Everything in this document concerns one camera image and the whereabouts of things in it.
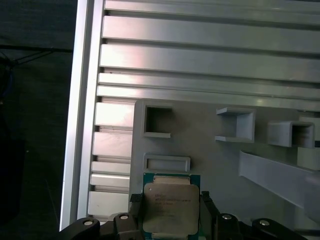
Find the dark floor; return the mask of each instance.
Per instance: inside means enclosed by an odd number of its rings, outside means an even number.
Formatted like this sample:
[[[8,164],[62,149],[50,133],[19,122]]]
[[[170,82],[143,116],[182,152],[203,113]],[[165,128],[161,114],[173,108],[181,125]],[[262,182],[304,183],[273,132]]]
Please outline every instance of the dark floor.
[[[50,187],[50,170],[39,161],[35,151],[27,151],[20,213],[0,226],[1,240],[47,239],[59,229],[61,188]]]

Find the rectangular slot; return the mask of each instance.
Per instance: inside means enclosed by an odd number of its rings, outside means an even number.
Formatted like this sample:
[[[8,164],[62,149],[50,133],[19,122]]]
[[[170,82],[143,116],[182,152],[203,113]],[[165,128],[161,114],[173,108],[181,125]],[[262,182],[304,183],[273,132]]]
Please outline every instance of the rectangular slot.
[[[171,129],[167,122],[173,120],[172,108],[168,106],[145,106],[144,137],[171,138]]]
[[[310,136],[313,135],[312,125],[293,125],[292,126],[292,146],[302,148],[313,148],[314,139]]]
[[[315,125],[304,121],[271,121],[268,123],[268,143],[287,148],[314,148]]]
[[[217,109],[216,114],[222,116],[222,124],[229,124],[226,127],[235,129],[233,135],[215,136],[216,141],[234,143],[253,143],[255,141],[256,111],[254,109],[225,107]]]
[[[144,155],[145,170],[189,172],[190,162],[186,156]]]

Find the metal frame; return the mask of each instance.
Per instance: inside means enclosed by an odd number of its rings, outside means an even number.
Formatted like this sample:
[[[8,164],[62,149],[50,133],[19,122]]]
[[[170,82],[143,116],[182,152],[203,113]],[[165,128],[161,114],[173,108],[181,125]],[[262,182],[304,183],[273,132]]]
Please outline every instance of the metal frame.
[[[88,197],[90,190],[92,149],[95,130],[95,109],[97,101],[97,85],[99,74],[100,45],[102,41],[102,23],[104,0],[95,0],[93,9],[92,36],[89,57],[88,83],[86,89],[85,115],[82,141],[82,156],[79,182],[79,198],[77,218],[84,218],[88,214]]]
[[[62,230],[77,220],[82,137],[93,19],[92,0],[77,4],[74,52],[66,131],[60,227]]]

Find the metal slot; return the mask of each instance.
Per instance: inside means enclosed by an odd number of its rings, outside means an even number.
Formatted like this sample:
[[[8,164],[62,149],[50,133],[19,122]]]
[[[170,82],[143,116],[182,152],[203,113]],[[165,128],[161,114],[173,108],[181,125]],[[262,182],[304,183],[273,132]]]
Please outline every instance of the metal slot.
[[[122,133],[95,132],[93,155],[131,158],[132,135]]]
[[[108,39],[263,51],[320,52],[320,36],[316,31],[124,16],[105,16],[103,22],[102,36]]]
[[[91,191],[89,193],[88,214],[110,216],[128,211],[129,195]]]
[[[220,103],[230,105],[246,105],[257,107],[286,108],[319,112],[320,102],[317,100],[285,99],[277,97],[259,97],[199,91],[182,91],[169,89],[148,89],[140,87],[99,86],[98,96],[115,96],[141,99],[157,99],[172,101],[188,101],[201,103]]]
[[[119,175],[130,175],[130,164],[113,163],[113,162],[92,162],[93,173],[100,174],[119,174]]]
[[[237,1],[236,6],[232,4],[181,4],[181,2],[170,3],[156,3],[156,2],[133,2],[133,1],[118,1],[108,0],[105,1],[104,8],[111,12],[112,15],[119,14],[119,12],[125,14],[132,14],[137,12],[141,16],[143,13],[153,14],[153,17],[157,15],[178,17],[192,17],[205,18],[216,20],[221,19],[222,21],[232,21],[247,23],[248,21],[258,21],[257,24],[262,25],[264,22],[270,22],[274,24],[291,24],[291,25],[307,25],[319,26],[319,16],[316,14],[303,14],[303,11],[309,11],[313,9],[317,11],[319,5],[317,3],[308,2],[281,2],[277,1],[276,4],[273,2],[272,5],[253,5],[248,7],[247,1]]]
[[[100,66],[320,83],[317,59],[134,44],[103,44]]]
[[[110,126],[112,129],[132,130],[134,105],[124,102],[96,104],[95,125]]]
[[[129,176],[93,173],[90,184],[128,189],[129,179]]]
[[[99,83],[109,86],[142,87],[155,89],[188,90],[211,93],[256,95],[294,99],[320,100],[320,90],[308,86],[294,86],[292,83],[265,83],[254,79],[238,79],[225,76],[201,76],[190,74],[145,75],[143,73],[121,74],[100,73]]]

